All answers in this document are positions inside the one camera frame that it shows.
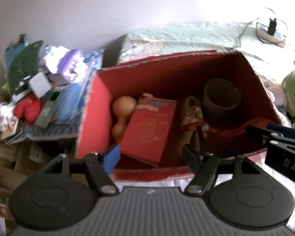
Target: white square object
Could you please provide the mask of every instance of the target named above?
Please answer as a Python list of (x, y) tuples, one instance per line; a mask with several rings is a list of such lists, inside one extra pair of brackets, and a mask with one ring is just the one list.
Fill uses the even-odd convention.
[(37, 98), (41, 98), (52, 88), (47, 77), (42, 72), (30, 79), (29, 86)]

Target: cylindrical container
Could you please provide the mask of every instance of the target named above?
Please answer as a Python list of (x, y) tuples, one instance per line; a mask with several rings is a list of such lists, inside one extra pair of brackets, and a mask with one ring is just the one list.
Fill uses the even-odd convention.
[(223, 120), (241, 101), (241, 93), (232, 82), (211, 79), (205, 84), (203, 106), (209, 120)]

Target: red book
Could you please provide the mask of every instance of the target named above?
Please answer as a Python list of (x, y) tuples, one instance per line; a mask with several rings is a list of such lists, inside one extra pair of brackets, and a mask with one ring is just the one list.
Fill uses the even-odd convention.
[(158, 166), (171, 128), (175, 100), (140, 98), (120, 143), (122, 154)]

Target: orange dumbbell-shaped object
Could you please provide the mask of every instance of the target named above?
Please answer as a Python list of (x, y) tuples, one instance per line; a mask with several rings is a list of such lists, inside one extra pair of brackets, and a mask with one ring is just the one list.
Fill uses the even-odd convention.
[(112, 137), (119, 144), (124, 136), (128, 122), (136, 107), (136, 100), (130, 96), (117, 98), (112, 104), (112, 112), (118, 121), (111, 130)]

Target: black circular disc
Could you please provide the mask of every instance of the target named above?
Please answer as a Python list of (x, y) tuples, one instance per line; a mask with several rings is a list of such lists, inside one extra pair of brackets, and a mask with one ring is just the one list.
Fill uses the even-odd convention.
[(92, 210), (92, 190), (71, 178), (44, 175), (32, 180), (11, 195), (9, 207), (16, 222), (33, 230), (56, 230), (73, 225)]
[(254, 228), (283, 223), (295, 205), (293, 195), (278, 182), (249, 184), (236, 180), (213, 188), (209, 203), (226, 220)]

